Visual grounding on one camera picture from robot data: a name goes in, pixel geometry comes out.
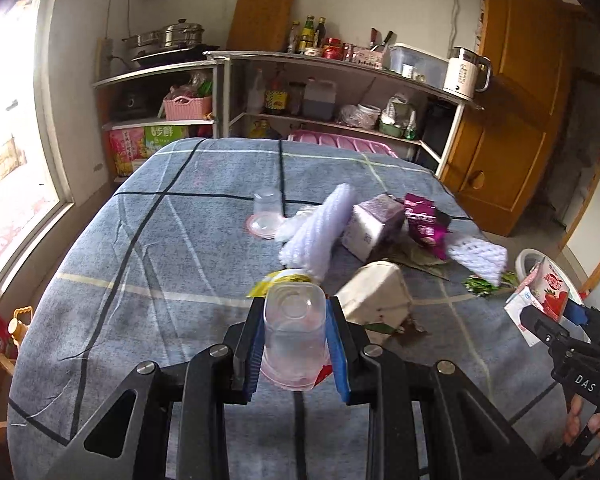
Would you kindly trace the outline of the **red white milk carton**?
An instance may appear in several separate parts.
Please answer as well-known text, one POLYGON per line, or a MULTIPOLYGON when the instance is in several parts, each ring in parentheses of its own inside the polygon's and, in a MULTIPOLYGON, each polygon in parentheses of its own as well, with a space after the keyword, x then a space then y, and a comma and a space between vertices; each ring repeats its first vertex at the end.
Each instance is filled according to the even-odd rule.
POLYGON ((525 307, 533 306, 555 322, 559 322, 564 313, 569 286, 554 262, 543 256, 537 261, 506 301, 504 310, 516 325, 522 338, 529 347, 540 342, 528 328, 521 323, 521 312, 525 307))

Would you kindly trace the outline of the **white metal shelf rack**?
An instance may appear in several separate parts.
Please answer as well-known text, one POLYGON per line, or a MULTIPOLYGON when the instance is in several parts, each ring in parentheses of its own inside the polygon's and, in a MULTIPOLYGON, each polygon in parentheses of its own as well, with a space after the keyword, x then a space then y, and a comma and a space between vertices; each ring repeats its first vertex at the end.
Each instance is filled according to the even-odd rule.
POLYGON ((402 157, 420 155, 441 174, 471 100, 369 65, 302 54, 210 51, 201 61, 132 70, 94 83, 111 170, 159 147, 174 127, 213 139, 311 132, 384 141, 402 157))

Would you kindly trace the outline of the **clear plastic storage container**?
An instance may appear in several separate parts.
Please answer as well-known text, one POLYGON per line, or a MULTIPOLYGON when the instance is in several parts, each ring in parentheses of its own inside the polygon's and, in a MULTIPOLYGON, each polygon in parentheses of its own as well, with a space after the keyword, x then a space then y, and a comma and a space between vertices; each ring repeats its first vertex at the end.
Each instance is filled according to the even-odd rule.
POLYGON ((428 86, 443 87, 448 61, 428 52, 416 50, 397 42, 389 46, 382 58, 384 67, 401 77, 428 86))

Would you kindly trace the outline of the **white foam fruit net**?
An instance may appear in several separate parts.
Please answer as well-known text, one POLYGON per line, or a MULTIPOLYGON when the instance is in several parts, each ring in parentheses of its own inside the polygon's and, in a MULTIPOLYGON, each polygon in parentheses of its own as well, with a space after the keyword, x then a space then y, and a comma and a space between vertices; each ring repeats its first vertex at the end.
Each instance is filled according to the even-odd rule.
POLYGON ((348 225, 354 204, 354 187, 341 183, 320 206, 302 207, 285 219, 274 237, 283 244, 278 254, 280 264, 301 270, 321 283, 329 269, 332 246, 348 225))

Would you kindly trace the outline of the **clear plastic cup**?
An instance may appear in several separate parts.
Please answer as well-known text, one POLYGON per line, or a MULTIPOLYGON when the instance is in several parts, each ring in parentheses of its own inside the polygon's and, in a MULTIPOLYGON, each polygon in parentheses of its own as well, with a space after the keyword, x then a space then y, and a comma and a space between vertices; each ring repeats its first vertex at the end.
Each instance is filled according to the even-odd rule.
POLYGON ((328 361, 326 297, 306 282, 274 284, 266 293, 262 375, 279 388, 314 388, 328 361))
POLYGON ((278 188, 260 188, 253 194, 253 213, 246 222, 248 231, 272 240, 284 222, 282 193, 278 188))

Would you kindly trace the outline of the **soy sauce bottle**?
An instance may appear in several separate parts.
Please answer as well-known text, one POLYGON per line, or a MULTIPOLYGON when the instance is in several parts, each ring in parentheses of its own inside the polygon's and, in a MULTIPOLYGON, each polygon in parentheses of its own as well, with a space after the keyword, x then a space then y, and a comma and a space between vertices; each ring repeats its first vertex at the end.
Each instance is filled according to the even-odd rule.
POLYGON ((285 113, 288 101, 286 70, 283 64, 276 65, 274 76, 268 82, 264 94, 264 110, 270 115, 285 113))

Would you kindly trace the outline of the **wooden door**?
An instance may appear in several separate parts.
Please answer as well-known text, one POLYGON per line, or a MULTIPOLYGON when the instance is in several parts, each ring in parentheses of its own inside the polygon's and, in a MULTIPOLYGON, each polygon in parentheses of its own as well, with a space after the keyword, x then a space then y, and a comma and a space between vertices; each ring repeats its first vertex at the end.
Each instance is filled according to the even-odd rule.
POLYGON ((552 159, 570 89, 572 14, 562 0, 486 0, 486 92, 464 111, 443 184, 475 224, 507 236, 552 159))

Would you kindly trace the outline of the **purple drink carton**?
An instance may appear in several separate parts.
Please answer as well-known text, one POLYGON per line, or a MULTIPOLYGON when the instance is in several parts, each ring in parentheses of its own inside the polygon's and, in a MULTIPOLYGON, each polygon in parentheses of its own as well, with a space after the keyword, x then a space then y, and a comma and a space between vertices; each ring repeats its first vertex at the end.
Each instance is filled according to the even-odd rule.
POLYGON ((341 244, 360 261, 367 261, 378 244, 400 231, 404 207, 388 194, 380 194, 353 206, 341 244))

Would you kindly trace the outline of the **pale green wrapper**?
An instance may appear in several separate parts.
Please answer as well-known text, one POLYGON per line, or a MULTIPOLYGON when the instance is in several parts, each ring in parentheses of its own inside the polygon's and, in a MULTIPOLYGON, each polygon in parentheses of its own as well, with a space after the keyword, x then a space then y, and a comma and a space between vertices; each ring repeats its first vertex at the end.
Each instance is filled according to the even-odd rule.
POLYGON ((435 278, 446 280, 446 262, 431 255, 426 249, 415 243, 387 243, 379 249, 379 258, 399 266, 424 272, 435 278))

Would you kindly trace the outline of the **wooden cutting board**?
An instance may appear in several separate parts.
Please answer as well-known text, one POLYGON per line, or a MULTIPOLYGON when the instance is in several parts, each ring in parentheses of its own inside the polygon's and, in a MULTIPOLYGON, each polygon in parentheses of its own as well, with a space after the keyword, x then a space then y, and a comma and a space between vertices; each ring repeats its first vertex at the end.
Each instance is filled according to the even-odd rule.
POLYGON ((294 0, 237 0, 227 50, 283 51, 293 4, 294 0))

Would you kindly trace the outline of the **magenta snack bag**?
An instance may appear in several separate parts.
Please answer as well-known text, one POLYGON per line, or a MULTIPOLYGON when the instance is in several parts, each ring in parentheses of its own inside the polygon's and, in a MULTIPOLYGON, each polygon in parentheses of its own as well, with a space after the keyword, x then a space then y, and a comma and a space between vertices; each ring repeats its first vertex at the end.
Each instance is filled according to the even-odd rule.
POLYGON ((403 199, 408 234, 421 248, 431 255, 446 260, 444 239, 449 232, 451 217, 440 211, 432 200, 407 193, 403 199))

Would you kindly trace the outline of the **colourful cardboard box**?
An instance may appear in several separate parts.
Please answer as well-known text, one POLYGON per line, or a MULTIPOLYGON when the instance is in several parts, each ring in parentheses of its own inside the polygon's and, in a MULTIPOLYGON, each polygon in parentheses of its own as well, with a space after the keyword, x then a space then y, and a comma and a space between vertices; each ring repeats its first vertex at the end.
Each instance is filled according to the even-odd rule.
POLYGON ((147 126, 110 130, 108 140, 118 177, 129 177, 153 154, 188 137, 187 126, 147 126))

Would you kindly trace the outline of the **green pea snack bag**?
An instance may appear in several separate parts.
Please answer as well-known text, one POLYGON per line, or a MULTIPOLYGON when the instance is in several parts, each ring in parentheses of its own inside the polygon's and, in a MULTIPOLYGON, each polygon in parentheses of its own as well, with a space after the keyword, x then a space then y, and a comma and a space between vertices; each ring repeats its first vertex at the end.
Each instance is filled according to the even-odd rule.
POLYGON ((493 285, 485 278, 480 278, 477 274, 471 274, 463 282, 466 290, 477 297, 489 297, 497 292, 507 292, 514 290, 519 285, 518 278, 513 271, 506 271, 501 275, 500 284, 493 285))

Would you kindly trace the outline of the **steel steamer pot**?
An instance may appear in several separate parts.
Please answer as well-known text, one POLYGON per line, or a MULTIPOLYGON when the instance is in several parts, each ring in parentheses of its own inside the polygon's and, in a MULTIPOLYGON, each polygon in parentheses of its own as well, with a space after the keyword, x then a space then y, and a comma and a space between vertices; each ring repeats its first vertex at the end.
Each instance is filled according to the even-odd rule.
POLYGON ((137 58, 169 50, 198 47, 202 44, 202 38, 204 28, 201 24, 180 18, 176 23, 126 37, 122 42, 132 58, 137 58))

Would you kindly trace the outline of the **pink plastic basket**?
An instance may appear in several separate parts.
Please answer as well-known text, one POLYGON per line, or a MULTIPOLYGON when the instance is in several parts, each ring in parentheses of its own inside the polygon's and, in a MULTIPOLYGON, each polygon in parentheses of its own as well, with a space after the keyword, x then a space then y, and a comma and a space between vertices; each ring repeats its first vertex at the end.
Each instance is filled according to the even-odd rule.
POLYGON ((205 120, 212 113, 212 96, 165 99, 163 110, 167 120, 205 120))

